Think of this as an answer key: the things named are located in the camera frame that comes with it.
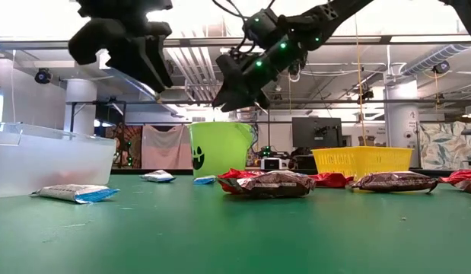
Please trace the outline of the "black computer monitor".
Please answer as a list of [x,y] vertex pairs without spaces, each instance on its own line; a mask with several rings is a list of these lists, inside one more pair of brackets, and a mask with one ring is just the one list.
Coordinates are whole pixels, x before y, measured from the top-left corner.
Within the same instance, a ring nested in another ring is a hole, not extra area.
[[339,148],[343,146],[340,118],[293,117],[292,144],[295,148]]

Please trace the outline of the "lime green halloween bucket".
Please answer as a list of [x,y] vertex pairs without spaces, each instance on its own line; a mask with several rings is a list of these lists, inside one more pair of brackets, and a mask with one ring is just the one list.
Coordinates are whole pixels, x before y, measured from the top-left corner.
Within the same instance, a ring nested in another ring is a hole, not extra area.
[[188,125],[193,175],[218,176],[231,168],[243,170],[253,143],[251,126],[235,122],[204,122]]

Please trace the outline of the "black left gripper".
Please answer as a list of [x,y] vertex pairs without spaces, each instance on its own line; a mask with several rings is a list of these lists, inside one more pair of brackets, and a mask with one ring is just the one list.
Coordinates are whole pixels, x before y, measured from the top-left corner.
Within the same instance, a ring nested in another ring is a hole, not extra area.
[[68,51],[80,65],[97,60],[96,53],[107,49],[107,65],[152,90],[171,88],[164,38],[172,30],[167,22],[147,19],[152,11],[170,10],[171,0],[77,0],[78,14],[90,20],[68,41]]

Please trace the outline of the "clear plastic bin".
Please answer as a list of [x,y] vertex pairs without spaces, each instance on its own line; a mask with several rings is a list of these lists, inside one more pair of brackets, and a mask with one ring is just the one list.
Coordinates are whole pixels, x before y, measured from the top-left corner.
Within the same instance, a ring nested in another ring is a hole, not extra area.
[[0,123],[0,197],[45,186],[108,183],[116,142],[23,123]]

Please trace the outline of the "silver ventilation duct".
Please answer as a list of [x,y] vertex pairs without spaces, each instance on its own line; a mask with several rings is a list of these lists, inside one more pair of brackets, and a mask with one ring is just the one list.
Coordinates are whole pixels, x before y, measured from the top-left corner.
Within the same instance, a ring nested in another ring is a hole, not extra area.
[[399,73],[403,76],[416,75],[424,72],[426,69],[432,68],[449,58],[456,56],[471,48],[471,44],[447,44],[434,48],[424,55],[406,63]]

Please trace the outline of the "yellow plastic basket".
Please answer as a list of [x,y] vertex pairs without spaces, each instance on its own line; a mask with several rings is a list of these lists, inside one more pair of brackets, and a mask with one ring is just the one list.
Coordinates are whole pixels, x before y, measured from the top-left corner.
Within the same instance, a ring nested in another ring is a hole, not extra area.
[[314,149],[312,154],[319,174],[338,173],[358,180],[373,173],[407,171],[412,149],[357,146]]

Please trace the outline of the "white box device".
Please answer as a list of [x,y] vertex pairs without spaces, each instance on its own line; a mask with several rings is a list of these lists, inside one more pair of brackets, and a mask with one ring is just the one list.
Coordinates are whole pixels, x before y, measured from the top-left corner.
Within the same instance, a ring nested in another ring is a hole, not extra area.
[[260,169],[261,170],[282,170],[283,169],[283,160],[281,158],[262,158],[260,160]]

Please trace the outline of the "leaf-patterned wall panel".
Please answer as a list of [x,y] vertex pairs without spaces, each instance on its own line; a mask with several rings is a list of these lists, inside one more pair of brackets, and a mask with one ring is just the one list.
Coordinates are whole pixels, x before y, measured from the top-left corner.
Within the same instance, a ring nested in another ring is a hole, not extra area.
[[420,157],[423,169],[469,169],[471,137],[462,135],[471,123],[421,123],[419,131]]

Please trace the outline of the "dark patterned wall hanging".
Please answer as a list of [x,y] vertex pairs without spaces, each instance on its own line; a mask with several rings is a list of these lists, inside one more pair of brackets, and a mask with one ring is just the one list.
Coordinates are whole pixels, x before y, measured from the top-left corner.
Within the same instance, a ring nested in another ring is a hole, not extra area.
[[142,127],[122,123],[106,130],[106,137],[116,142],[112,168],[142,167]]

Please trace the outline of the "green table mat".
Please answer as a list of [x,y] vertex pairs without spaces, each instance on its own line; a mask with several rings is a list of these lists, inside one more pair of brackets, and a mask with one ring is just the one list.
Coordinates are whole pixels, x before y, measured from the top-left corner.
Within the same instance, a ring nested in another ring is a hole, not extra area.
[[0,274],[471,274],[471,195],[316,189],[244,199],[113,175],[77,205],[0,199]]

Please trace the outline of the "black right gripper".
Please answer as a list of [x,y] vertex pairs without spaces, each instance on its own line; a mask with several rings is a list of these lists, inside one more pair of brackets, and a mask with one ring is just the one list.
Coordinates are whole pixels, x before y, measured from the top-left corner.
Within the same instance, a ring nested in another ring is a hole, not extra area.
[[[268,97],[260,90],[273,81],[294,62],[304,59],[306,49],[299,42],[283,36],[280,41],[261,53],[241,53],[236,62],[229,55],[221,55],[216,63],[223,75],[223,83],[213,107],[221,107],[223,112],[254,107],[268,109]],[[258,90],[246,92],[241,90]]]

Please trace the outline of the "white round pillar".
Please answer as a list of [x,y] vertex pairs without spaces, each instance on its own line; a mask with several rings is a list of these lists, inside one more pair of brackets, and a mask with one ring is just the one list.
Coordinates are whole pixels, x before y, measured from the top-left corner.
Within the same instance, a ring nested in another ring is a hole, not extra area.
[[77,78],[67,80],[64,131],[93,135],[96,106],[92,102],[96,99],[94,82]]
[[410,167],[420,167],[418,143],[417,81],[405,78],[400,82],[389,81],[384,85],[384,100],[404,100],[404,103],[385,103],[384,119],[387,146],[411,148]]

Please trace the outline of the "red KitKat candy bar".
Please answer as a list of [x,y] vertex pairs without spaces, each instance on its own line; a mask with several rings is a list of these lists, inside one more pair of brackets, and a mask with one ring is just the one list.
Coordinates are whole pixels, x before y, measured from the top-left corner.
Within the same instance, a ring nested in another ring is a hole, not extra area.
[[456,187],[456,184],[464,181],[471,180],[471,170],[456,170],[449,177],[440,177],[439,183],[449,183]]
[[236,170],[231,168],[225,174],[218,175],[217,181],[221,188],[230,194],[244,194],[244,190],[237,182],[239,179],[252,178],[263,175],[265,172],[261,170]]
[[316,187],[345,188],[354,181],[354,177],[346,177],[340,173],[321,173],[310,175]]

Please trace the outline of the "pink hanging cloth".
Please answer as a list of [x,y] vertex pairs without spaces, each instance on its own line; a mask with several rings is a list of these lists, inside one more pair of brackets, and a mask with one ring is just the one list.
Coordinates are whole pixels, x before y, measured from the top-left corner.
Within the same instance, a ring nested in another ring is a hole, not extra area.
[[142,129],[142,168],[150,170],[190,170],[192,151],[189,130],[174,126],[160,131],[153,126]]

